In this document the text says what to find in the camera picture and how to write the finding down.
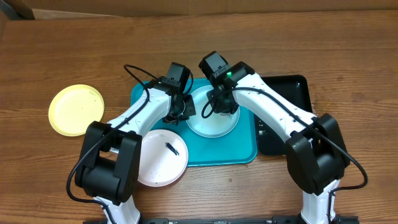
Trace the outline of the light blue plate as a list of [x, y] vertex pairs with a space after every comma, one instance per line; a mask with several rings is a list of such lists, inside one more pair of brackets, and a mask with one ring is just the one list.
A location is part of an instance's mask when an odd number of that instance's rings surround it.
[[201, 112], [208, 101], [206, 93], [212, 89], [211, 85], [202, 86], [191, 94], [195, 104], [196, 115], [189, 117], [187, 120], [187, 124], [192, 131], [207, 138], [217, 138], [228, 134], [237, 125], [240, 117], [240, 109], [238, 108], [235, 114], [230, 116], [212, 113], [208, 118], [203, 118]]

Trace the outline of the white plate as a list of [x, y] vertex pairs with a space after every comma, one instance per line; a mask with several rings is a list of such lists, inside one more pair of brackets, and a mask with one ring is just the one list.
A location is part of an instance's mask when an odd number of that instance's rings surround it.
[[187, 145], [178, 134], [149, 131], [142, 142], [138, 181], [149, 187], [169, 185], [185, 172], [188, 158]]

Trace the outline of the yellow plate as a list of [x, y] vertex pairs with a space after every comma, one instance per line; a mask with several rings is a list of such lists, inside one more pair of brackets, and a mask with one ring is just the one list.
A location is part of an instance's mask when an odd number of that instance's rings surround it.
[[50, 103], [51, 127], [64, 136], [80, 136], [104, 114], [104, 99], [89, 85], [71, 85], [58, 92]]

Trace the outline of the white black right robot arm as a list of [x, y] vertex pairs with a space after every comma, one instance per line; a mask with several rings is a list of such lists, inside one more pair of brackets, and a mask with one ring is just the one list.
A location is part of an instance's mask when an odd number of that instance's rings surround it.
[[333, 223], [335, 193], [351, 162], [336, 119], [298, 108], [244, 62], [231, 66], [223, 58], [202, 60], [199, 68], [214, 88], [208, 101], [212, 112], [233, 113], [242, 106], [283, 140], [288, 172], [303, 191], [299, 220]]

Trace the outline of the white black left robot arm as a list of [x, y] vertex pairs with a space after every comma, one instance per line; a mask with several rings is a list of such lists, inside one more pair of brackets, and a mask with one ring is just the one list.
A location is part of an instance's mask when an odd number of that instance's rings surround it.
[[178, 124], [195, 115], [191, 95], [180, 85], [152, 80], [122, 115], [108, 123], [92, 122], [85, 134], [80, 157], [67, 179], [101, 206], [105, 223], [139, 223], [133, 193], [139, 175], [143, 137], [158, 120]]

